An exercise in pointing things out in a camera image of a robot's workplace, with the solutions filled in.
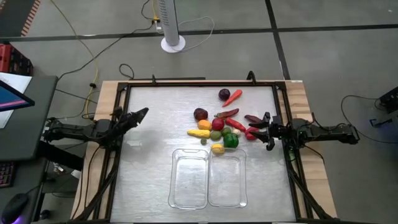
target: computer mouse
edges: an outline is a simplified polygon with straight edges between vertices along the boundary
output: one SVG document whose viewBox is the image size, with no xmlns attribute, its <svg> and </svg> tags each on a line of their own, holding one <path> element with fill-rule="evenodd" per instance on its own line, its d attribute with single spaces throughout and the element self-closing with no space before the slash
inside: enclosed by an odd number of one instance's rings
<svg viewBox="0 0 398 224">
<path fill-rule="evenodd" d="M 11 224 L 17 220 L 19 215 L 24 210 L 29 197 L 27 194 L 15 195 L 4 207 L 1 214 L 1 221 L 3 224 Z"/>
</svg>

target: wooden table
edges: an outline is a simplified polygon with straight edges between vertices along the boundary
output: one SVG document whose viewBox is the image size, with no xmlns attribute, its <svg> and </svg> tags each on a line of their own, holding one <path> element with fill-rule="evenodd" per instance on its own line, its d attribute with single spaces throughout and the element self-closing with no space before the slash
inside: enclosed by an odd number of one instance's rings
<svg viewBox="0 0 398 224">
<path fill-rule="evenodd" d="M 95 120 L 99 119 L 111 119 L 111 113 L 113 112 L 114 108 L 114 101 L 116 98 L 116 90 L 118 87 L 119 82 L 130 82 L 130 83 L 151 83 L 151 81 L 104 81 L 101 87 L 101 92 L 99 94 L 99 100 L 95 112 Z M 181 82 L 252 82 L 250 80 L 200 80 L 200 81 L 181 81 Z M 287 95 L 289 98 L 290 110 L 292 113 L 293 118 L 303 118 L 309 121 L 312 120 L 310 107 L 308 105 L 307 96 L 305 94 L 304 84 L 302 81 L 294 81 L 294 80 L 258 80 L 257 82 L 285 82 Z M 287 121 L 284 101 L 282 98 L 282 92 L 279 91 L 279 102 L 282 112 L 282 118 L 284 121 Z M 317 144 L 308 144 L 309 146 L 317 149 Z M 87 182 L 87 175 L 88 175 L 88 163 L 90 159 L 93 157 L 93 153 L 95 149 L 98 147 L 97 143 L 90 142 L 87 147 L 86 151 L 86 158 L 85 158 L 85 165 L 83 170 L 83 182 L 79 182 L 78 189 L 75 196 L 75 203 L 73 204 L 72 214 L 75 212 L 77 208 L 77 212 L 75 217 L 77 217 L 84 209 L 84 198 L 87 194 L 87 201 L 86 204 L 91 201 L 94 197 L 95 193 L 97 193 L 98 184 L 100 181 L 101 170 L 103 166 L 104 160 L 104 149 L 100 149 L 94 156 L 93 162 L 91 163 L 90 168 L 90 179 Z M 307 188 L 313 195 L 313 197 L 317 200 L 317 202 L 323 207 L 323 209 L 331 216 L 336 217 L 336 210 L 335 205 L 333 203 L 333 198 L 331 196 L 328 177 L 326 175 L 325 166 L 323 165 L 323 161 L 314 154 L 311 150 L 307 148 L 303 148 L 300 150 L 301 159 L 304 169 L 305 178 L 307 181 Z M 108 172 L 113 164 L 114 156 L 111 155 L 111 159 L 109 161 Z M 80 187 L 82 189 L 82 197 L 81 202 L 79 202 L 80 198 Z M 300 213 L 302 217 L 306 217 L 305 207 L 303 202 L 303 197 L 298 188 L 297 195 L 298 195 L 298 202 L 300 206 Z M 106 206 L 109 197 L 109 188 L 104 193 L 103 199 L 101 202 L 101 208 L 99 212 L 99 218 L 105 218 L 106 213 Z"/>
</svg>

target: green bell pepper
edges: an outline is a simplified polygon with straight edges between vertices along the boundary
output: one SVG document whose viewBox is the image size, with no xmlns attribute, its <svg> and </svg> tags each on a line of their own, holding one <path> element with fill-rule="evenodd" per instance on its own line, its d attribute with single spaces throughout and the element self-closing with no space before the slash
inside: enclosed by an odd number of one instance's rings
<svg viewBox="0 0 398 224">
<path fill-rule="evenodd" d="M 239 144 L 237 134 L 227 134 L 224 136 L 224 147 L 236 148 Z"/>
</svg>

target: white paper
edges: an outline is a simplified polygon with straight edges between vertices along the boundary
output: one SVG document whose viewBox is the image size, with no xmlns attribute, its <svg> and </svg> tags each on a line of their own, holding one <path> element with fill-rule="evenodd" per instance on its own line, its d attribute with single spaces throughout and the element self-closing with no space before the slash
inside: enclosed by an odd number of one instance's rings
<svg viewBox="0 0 398 224">
<path fill-rule="evenodd" d="M 0 80 L 7 83 L 9 86 L 24 93 L 32 77 L 23 75 L 13 75 L 9 73 L 0 72 Z M 0 112 L 0 128 L 4 128 L 10 119 L 14 110 Z"/>
</svg>

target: red equipment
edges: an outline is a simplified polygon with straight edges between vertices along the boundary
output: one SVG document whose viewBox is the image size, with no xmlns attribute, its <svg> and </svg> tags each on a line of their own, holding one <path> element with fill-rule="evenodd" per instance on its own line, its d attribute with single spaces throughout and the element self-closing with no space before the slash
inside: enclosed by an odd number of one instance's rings
<svg viewBox="0 0 398 224">
<path fill-rule="evenodd" d="M 33 65 L 11 44 L 0 44 L 0 72 L 32 76 Z"/>
</svg>

